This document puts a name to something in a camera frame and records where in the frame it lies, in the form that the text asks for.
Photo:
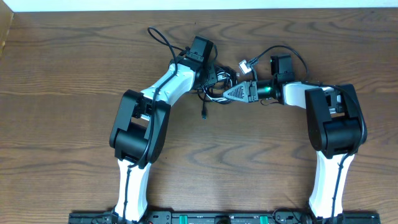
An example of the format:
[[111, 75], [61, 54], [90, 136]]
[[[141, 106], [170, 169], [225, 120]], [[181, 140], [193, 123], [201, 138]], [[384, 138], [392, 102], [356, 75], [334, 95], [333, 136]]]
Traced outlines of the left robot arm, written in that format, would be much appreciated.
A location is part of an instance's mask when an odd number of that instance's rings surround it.
[[113, 223], [141, 221], [148, 206], [150, 168], [163, 149], [171, 107], [186, 92], [215, 80], [213, 62], [178, 57], [153, 85], [123, 94], [109, 137], [120, 170]]

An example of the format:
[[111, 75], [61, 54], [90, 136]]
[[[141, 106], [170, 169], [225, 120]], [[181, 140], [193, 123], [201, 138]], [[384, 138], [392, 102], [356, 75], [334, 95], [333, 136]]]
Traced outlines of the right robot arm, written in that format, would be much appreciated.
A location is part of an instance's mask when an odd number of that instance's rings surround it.
[[317, 154], [315, 183], [308, 204], [318, 223], [342, 221], [342, 196], [348, 167], [367, 138], [366, 123], [352, 84], [242, 82], [223, 96], [252, 103], [275, 99], [306, 111], [308, 138]]

